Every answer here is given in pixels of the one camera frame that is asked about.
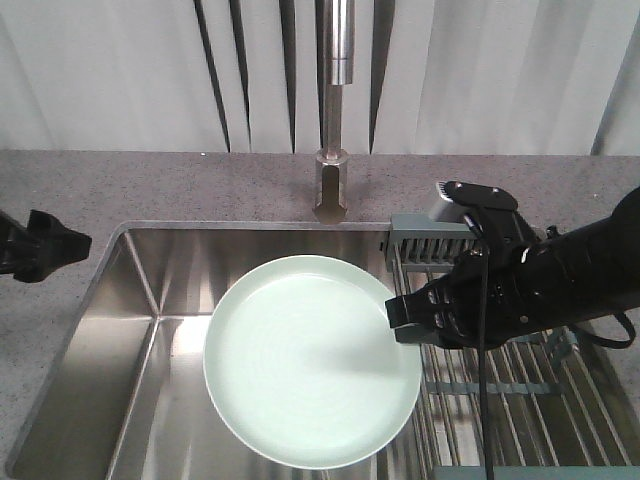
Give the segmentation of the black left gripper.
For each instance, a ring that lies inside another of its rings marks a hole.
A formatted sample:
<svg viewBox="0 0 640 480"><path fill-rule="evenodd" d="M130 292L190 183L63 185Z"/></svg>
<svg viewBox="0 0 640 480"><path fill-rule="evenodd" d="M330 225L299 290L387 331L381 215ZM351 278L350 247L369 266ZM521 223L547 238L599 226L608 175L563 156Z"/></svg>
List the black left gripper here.
<svg viewBox="0 0 640 480"><path fill-rule="evenodd" d="M1 274L37 283L89 257L92 238L65 227L55 216L31 210L26 226L1 212Z"/></svg>

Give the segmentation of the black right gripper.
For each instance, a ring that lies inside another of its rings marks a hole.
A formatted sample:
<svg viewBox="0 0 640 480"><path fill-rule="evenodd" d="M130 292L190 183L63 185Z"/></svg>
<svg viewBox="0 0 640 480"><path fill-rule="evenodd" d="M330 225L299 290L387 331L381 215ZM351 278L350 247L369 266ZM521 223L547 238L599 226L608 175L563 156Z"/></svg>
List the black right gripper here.
<svg viewBox="0 0 640 480"><path fill-rule="evenodd" d="M526 310L513 278L491 267L491 250L484 242L463 252L434 288L389 299L385 308L395 340L406 345L476 348L483 337L485 347L494 349L543 330Z"/></svg>

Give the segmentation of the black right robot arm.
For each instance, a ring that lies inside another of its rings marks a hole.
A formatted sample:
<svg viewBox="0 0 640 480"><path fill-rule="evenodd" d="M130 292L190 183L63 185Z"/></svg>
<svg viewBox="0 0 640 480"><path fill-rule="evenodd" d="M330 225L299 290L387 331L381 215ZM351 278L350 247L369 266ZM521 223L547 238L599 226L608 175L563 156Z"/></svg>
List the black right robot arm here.
<svg viewBox="0 0 640 480"><path fill-rule="evenodd" d="M396 339L444 349L487 349L512 338L614 316L639 305L639 192L598 222L537 237L516 199L491 186L444 182L445 199L472 219L479 245L450 273L385 303Z"/></svg>

